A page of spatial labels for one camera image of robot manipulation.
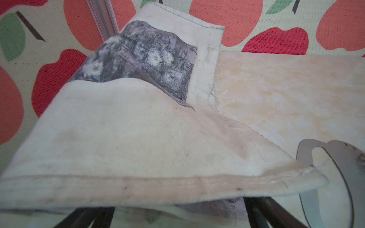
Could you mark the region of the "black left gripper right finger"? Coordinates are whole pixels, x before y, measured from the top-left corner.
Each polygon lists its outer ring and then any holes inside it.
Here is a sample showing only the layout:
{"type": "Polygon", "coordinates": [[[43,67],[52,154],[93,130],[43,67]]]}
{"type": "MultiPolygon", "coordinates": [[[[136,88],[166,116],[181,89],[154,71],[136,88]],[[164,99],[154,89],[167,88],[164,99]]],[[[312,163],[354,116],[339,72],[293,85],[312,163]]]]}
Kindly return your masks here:
{"type": "Polygon", "coordinates": [[[252,228],[306,228],[271,197],[244,198],[252,228]]]}

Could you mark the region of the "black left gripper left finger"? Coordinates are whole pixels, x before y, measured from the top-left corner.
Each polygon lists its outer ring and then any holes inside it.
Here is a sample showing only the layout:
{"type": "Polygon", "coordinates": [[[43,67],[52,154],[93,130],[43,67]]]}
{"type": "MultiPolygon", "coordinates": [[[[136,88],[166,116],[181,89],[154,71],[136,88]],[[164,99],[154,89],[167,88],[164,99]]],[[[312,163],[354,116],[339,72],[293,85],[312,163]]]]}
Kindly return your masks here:
{"type": "Polygon", "coordinates": [[[79,208],[69,214],[54,228],[110,228],[114,207],[79,208]]]}

